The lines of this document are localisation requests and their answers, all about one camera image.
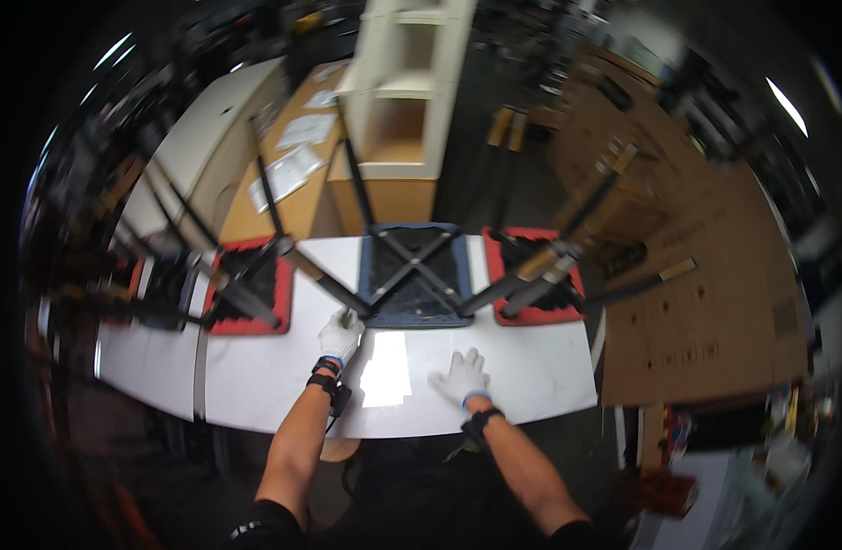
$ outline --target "white cabinet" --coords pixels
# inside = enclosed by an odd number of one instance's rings
[[[476,0],[369,0],[339,82],[369,179],[437,179]]]

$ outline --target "person's arm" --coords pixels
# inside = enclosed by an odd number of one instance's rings
[[[481,395],[467,399],[470,414],[493,408],[492,401]],[[525,434],[500,414],[489,418],[482,429],[485,442],[506,484],[548,537],[562,525],[589,521],[564,486],[556,467]]]
[[[482,372],[484,357],[475,347],[466,357],[455,352],[447,376],[434,372],[430,383],[470,414],[493,408],[490,377]],[[547,536],[575,521],[589,521],[570,498],[552,462],[518,428],[494,414],[482,430],[506,484]]]
[[[321,355],[328,368],[319,368],[317,374],[334,379],[354,355],[364,330],[358,320],[342,327],[340,317],[341,313],[333,315],[319,335]],[[274,501],[289,510],[303,531],[307,523],[307,490],[323,447],[329,401],[322,386],[305,387],[272,439],[256,494],[256,501]]]

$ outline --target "black shirt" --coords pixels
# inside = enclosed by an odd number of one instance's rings
[[[256,502],[232,532],[234,549],[262,548],[599,548],[588,522],[570,522],[546,538],[493,465],[462,452],[446,464],[394,478],[361,474],[354,504],[338,522],[305,534],[293,514]],[[376,465],[364,466],[364,470]]]

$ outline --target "person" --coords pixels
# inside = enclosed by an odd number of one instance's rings
[[[366,444],[372,451],[360,458],[352,505],[333,525],[309,533],[306,501],[327,428],[328,390],[363,330],[359,320],[344,322],[337,313],[319,334],[321,358],[273,437],[251,515],[232,531],[230,547],[599,547],[556,468],[495,408],[475,348],[455,352],[448,374],[431,373],[428,381],[470,415],[465,426],[476,450],[465,445],[446,462],[425,465],[394,460],[388,445],[399,440],[364,441],[361,452]]]

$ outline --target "forearm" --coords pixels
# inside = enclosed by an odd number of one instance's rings
[[[318,374],[334,376],[321,368]],[[306,496],[317,468],[326,420],[329,394],[317,384],[306,386],[272,439],[256,500],[270,500],[293,513],[299,525],[306,524]]]
[[[471,397],[467,407],[470,413],[476,413],[492,408],[492,402]],[[520,429],[503,416],[494,415],[482,434],[506,484],[547,536],[566,523],[589,520],[570,498],[552,462]]]

